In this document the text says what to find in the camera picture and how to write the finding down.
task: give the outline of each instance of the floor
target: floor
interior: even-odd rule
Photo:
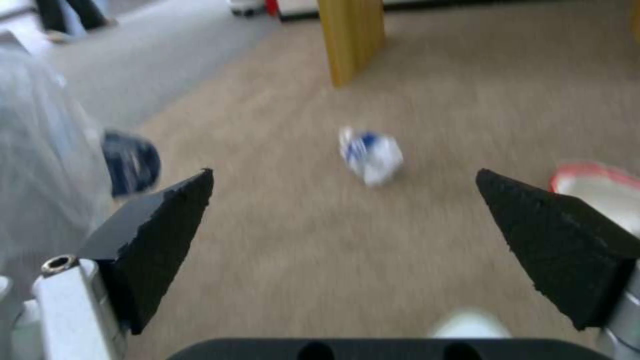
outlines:
[[[53,46],[27,15],[0,23],[67,79],[106,127],[135,129],[279,27],[233,17],[224,0],[164,0],[118,16],[117,28]]]
[[[138,129],[161,152],[163,185],[212,167],[216,186],[129,359],[234,336],[422,337],[466,307],[514,336],[592,345],[534,290],[474,176],[546,187],[580,159],[640,174],[628,14],[610,0],[389,14],[385,50],[341,90],[317,22],[220,68]],[[366,188],[346,169],[346,125],[397,138],[393,182]]]

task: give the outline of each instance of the person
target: person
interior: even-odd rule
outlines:
[[[38,14],[40,14],[47,39],[56,44],[70,39],[60,1],[62,0],[36,0]],[[87,31],[117,24],[115,19],[105,17],[93,0],[66,0],[66,2],[78,14],[80,22]]]

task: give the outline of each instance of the plastic bag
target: plastic bag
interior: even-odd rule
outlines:
[[[102,129],[45,65],[0,49],[0,274],[28,295],[40,265],[76,252],[112,210]]]
[[[372,132],[354,133],[350,127],[340,130],[340,153],[367,186],[387,182],[404,161],[395,139]]]

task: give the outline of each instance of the screw hole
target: screw hole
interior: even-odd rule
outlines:
[[[55,258],[51,260],[47,266],[49,268],[59,268],[61,266],[65,266],[69,262],[69,258],[66,256],[60,256],[59,258]]]
[[[444,360],[482,360],[482,357],[469,344],[453,343],[444,348]]]
[[[309,343],[298,353],[298,360],[334,360],[333,351],[323,343]]]

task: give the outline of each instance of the gray carpet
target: gray carpet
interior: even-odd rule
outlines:
[[[105,126],[132,129],[279,27],[233,17],[224,0],[167,0],[119,17],[120,26],[42,56]]]

